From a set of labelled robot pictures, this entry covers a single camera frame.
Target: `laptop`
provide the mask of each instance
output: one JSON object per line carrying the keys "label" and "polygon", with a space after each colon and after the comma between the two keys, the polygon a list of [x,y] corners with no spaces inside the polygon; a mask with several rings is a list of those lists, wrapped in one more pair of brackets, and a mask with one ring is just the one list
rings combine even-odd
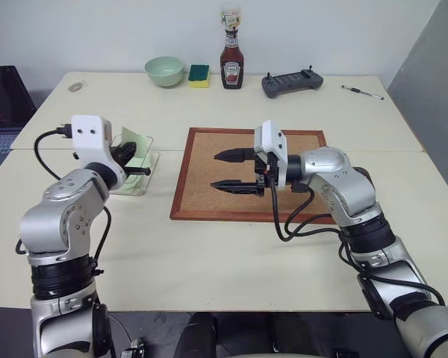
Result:
{"label": "laptop", "polygon": [[36,111],[15,66],[0,66],[0,165]]}

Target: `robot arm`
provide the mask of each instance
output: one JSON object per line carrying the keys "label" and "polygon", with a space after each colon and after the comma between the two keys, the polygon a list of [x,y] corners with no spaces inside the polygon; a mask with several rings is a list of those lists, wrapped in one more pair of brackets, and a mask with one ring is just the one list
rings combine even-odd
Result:
{"label": "robot arm", "polygon": [[98,116],[74,116],[72,138],[81,169],[43,194],[22,218],[20,235],[31,266],[31,312],[36,357],[114,355],[108,311],[96,292],[97,258],[89,256],[90,228],[110,189],[130,170],[136,143],[111,148],[111,124]]}
{"label": "robot arm", "polygon": [[222,180],[211,185],[234,194],[262,196],[264,187],[283,189],[281,171],[285,169],[285,181],[293,191],[308,187],[318,192],[340,227],[339,237],[359,272],[370,309],[380,318],[395,321],[413,357],[448,358],[448,307],[431,301],[427,291],[431,288],[402,240],[393,234],[368,173],[353,168],[348,156],[336,148],[287,155],[286,147],[284,134],[271,121],[263,123],[255,131],[254,148],[216,156],[230,162],[253,159],[256,182]]}

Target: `sponge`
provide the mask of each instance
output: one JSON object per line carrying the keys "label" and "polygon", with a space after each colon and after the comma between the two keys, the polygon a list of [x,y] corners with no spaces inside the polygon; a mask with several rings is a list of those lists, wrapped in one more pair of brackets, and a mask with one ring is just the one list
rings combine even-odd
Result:
{"label": "sponge", "polygon": [[209,65],[191,65],[187,81],[189,87],[209,87]]}

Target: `green bowl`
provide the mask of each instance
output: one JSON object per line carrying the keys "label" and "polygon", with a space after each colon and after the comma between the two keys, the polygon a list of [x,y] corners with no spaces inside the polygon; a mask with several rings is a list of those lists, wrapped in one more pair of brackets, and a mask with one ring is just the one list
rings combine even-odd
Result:
{"label": "green bowl", "polygon": [[144,65],[152,81],[161,87],[178,84],[184,77],[184,64],[176,57],[156,57]]}

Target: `wooden frame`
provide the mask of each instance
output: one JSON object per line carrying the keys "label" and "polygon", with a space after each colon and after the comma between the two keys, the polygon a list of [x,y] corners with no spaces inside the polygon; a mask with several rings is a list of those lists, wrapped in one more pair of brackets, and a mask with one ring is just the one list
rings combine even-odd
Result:
{"label": "wooden frame", "polygon": [[[172,220],[205,220],[205,221],[221,221],[221,222],[273,222],[272,213],[257,213],[243,211],[182,211],[181,202],[186,185],[187,171],[189,168],[191,152],[193,150],[194,136],[196,133],[220,133],[220,134],[253,134],[253,129],[230,129],[230,128],[189,128],[184,157],[179,172],[178,185],[176,187],[174,200],[172,201],[171,213],[169,217]],[[318,138],[321,147],[326,146],[326,139],[322,131],[282,131],[286,135],[314,135]],[[315,213],[300,213],[296,216],[295,222],[303,222],[315,215]],[[288,213],[280,213],[279,221],[285,222]],[[334,224],[332,218],[322,218],[315,220],[313,223]]]}

